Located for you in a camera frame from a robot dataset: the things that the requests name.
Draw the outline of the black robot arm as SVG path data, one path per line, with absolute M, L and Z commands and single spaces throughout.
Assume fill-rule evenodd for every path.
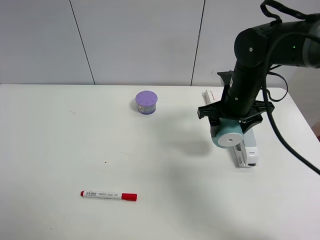
M 219 73 L 224 81 L 221 100 L 197 111 L 199 119 L 208 117 L 212 137 L 220 131 L 223 119 L 239 121 L 246 133 L 262 122 L 262 113 L 274 110 L 271 102 L 256 99 L 272 65 L 320 67 L 320 44 L 306 38 L 306 34 L 319 37 L 318 13 L 300 21 L 276 20 L 238 34 L 234 42 L 234 70 Z

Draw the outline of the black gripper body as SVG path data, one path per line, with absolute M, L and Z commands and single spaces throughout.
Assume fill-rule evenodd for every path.
M 210 122 L 219 122 L 220 119 L 237 120 L 240 122 L 254 122 L 262 121 L 261 114 L 275 109 L 272 102 L 266 104 L 263 100 L 256 100 L 255 98 L 247 98 L 244 103 L 239 99 L 231 96 L 230 82 L 232 80 L 232 71 L 224 71 L 217 73 L 221 77 L 224 84 L 221 100 L 210 103 L 206 106 L 200 106 L 197 110 L 199 119 L 208 117 Z

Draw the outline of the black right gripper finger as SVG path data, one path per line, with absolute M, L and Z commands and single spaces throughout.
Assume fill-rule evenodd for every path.
M 240 121 L 240 127 L 243 133 L 248 132 L 252 127 L 260 124 L 263 121 L 263 117 L 258 114 L 255 116 L 251 116 L 248 119 Z

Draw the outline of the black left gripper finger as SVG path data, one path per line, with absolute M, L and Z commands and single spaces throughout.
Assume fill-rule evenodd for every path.
M 209 116 L 208 121 L 210 124 L 210 135 L 215 138 L 221 129 L 221 121 L 218 117 Z

